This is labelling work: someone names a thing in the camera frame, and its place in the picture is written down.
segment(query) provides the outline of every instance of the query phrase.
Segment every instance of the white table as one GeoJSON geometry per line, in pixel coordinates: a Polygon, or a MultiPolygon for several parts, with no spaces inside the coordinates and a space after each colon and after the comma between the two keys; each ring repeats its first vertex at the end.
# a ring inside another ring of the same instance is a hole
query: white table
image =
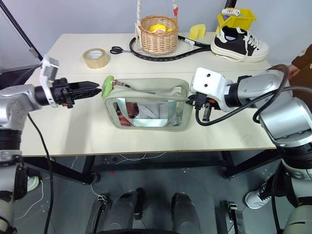
{"type": "MultiPolygon", "coordinates": [[[[128,49],[133,34],[64,34],[54,44],[48,55],[58,59],[57,78],[68,82],[93,81],[102,85],[107,75],[115,78],[180,78],[188,81],[197,67],[202,66],[223,74],[233,81],[238,76],[256,75],[270,67],[266,61],[257,63],[230,62],[212,52],[203,52],[171,62],[151,62],[123,53],[110,55],[110,62],[102,69],[89,69],[82,53],[99,47],[109,52],[117,45],[128,49]]],[[[207,33],[199,41],[210,43],[214,33],[207,33]]],[[[39,71],[34,72],[28,83],[39,84],[39,71]]],[[[73,109],[43,107],[31,113],[40,128],[50,155],[104,155],[133,152],[170,151],[225,151],[274,149],[265,131],[252,121],[253,109],[245,110],[221,123],[202,127],[191,121],[182,132],[149,130],[121,130],[110,122],[100,95],[77,100],[73,109]]],[[[225,113],[212,112],[211,119],[225,113]]],[[[29,121],[22,135],[21,149],[25,156],[44,156],[39,136],[29,121]]]]}

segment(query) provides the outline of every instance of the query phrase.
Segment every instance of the yellow box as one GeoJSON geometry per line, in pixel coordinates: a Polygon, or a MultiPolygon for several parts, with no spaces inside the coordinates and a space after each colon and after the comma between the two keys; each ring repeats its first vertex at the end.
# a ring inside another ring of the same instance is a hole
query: yellow box
{"type": "Polygon", "coordinates": [[[240,10],[240,16],[230,16],[226,20],[224,20],[224,15],[219,14],[217,16],[219,26],[216,29],[216,34],[220,31],[220,28],[223,26],[229,26],[231,28],[240,27],[241,29],[248,30],[256,20],[256,16],[254,16],[253,12],[250,9],[237,8],[240,10]]]}

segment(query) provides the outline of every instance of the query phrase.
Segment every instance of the wicker basket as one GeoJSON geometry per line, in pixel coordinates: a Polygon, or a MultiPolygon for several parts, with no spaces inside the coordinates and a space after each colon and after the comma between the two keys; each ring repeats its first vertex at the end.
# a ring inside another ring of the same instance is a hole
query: wicker basket
{"type": "Polygon", "coordinates": [[[168,16],[147,16],[140,20],[141,1],[137,0],[137,25],[140,29],[140,40],[144,51],[151,54],[166,54],[175,49],[178,36],[177,23],[177,6],[176,0],[173,0],[175,18],[168,16]],[[155,24],[164,24],[167,28],[173,28],[171,32],[162,34],[152,33],[149,31],[150,27],[155,24]]]}

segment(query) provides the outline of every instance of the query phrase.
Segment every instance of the sneaker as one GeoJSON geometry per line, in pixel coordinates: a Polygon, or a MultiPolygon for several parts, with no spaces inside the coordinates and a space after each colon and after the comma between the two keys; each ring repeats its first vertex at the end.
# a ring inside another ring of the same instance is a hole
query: sneaker
{"type": "Polygon", "coordinates": [[[271,200],[271,191],[266,189],[266,184],[264,183],[260,189],[246,194],[245,202],[250,209],[259,209],[271,200]]]}
{"type": "Polygon", "coordinates": [[[259,62],[268,55],[269,46],[250,31],[224,26],[212,42],[211,50],[231,61],[259,62]]]}

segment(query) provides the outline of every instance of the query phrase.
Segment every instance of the brown jacket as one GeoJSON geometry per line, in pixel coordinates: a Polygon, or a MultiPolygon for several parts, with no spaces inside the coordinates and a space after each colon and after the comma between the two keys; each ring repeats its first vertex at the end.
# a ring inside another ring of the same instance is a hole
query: brown jacket
{"type": "MultiPolygon", "coordinates": [[[[307,86],[312,88],[312,44],[307,48],[303,56],[296,57],[292,64],[300,69],[300,72],[289,82],[292,86],[307,86]]],[[[303,100],[312,111],[312,94],[303,91],[294,91],[293,95],[303,100]]]]}

